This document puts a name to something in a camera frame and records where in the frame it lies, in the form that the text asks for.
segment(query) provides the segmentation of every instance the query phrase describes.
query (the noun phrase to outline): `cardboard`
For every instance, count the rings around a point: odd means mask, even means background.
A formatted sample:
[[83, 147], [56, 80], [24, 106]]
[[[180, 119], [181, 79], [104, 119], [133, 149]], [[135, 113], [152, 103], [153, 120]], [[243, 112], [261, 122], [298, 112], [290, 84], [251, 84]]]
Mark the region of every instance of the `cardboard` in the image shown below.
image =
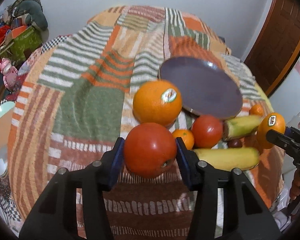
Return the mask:
[[0, 148], [8, 144], [13, 108], [0, 117]]

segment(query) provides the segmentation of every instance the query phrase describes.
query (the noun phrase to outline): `gray stuffed animal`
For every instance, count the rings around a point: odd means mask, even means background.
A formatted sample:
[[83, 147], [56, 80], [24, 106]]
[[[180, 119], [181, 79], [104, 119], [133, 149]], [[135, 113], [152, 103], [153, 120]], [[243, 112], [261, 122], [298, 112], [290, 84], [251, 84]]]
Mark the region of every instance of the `gray stuffed animal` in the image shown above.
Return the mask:
[[14, 17], [18, 17], [24, 14], [29, 14], [26, 17], [26, 24], [31, 23], [35, 28], [40, 31], [45, 31], [48, 28], [48, 22], [44, 16], [41, 6], [32, 0], [25, 0], [21, 2], [14, 10]]

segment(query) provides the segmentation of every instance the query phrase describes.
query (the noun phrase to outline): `door frame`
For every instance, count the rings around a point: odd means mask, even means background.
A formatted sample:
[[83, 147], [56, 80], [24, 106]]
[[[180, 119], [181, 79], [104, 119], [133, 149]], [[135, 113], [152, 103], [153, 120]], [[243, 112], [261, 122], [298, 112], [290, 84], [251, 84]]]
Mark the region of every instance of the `door frame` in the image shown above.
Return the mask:
[[[248, 60], [251, 59], [253, 53], [255, 52], [267, 26], [268, 23], [270, 21], [270, 18], [272, 16], [272, 13], [274, 11], [274, 5], [276, 3], [277, 0], [272, 0], [271, 2], [271, 6], [268, 12], [268, 15], [266, 17], [265, 23], [263, 24], [263, 27], [258, 35], [258, 38], [256, 39], [256, 42], [254, 43], [252, 49], [250, 50], [247, 58], [245, 59], [245, 63], [248, 62]], [[295, 48], [295, 50], [293, 51], [291, 57], [289, 58], [288, 62], [286, 63], [286, 65], [284, 66], [283, 70], [280, 72], [280, 74], [277, 76], [277, 78], [274, 80], [274, 82], [270, 85], [270, 87], [265, 91], [265, 94], [269, 97], [270, 95], [272, 95], [275, 91], [275, 89], [283, 82], [285, 76], [290, 72], [290, 70], [292, 70], [293, 66], [295, 65], [296, 61], [298, 60], [300, 56], [300, 40]]]

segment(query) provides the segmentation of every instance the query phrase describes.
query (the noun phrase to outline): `plush toy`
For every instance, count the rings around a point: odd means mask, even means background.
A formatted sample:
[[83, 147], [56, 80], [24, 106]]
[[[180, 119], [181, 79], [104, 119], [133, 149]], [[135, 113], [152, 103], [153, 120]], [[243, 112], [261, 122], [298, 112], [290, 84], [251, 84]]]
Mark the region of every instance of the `plush toy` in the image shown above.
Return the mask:
[[32, 0], [21, 2], [13, 11], [14, 17], [19, 17], [24, 14], [29, 14], [23, 19], [26, 24], [31, 23], [36, 29], [45, 31], [48, 28], [48, 22], [44, 16], [40, 4]]
[[3, 74], [3, 83], [7, 89], [12, 89], [16, 83], [18, 70], [11, 64], [8, 58], [3, 58], [0, 63], [0, 71]]

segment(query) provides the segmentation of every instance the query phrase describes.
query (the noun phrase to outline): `green box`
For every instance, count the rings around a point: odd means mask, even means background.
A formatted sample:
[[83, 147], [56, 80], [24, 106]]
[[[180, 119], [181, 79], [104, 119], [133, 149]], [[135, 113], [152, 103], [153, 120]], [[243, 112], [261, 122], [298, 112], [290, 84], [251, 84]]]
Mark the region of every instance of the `green box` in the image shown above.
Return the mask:
[[26, 61], [25, 54], [29, 56], [41, 45], [39, 31], [30, 26], [0, 51], [0, 58], [9, 58], [14, 65], [19, 65]]

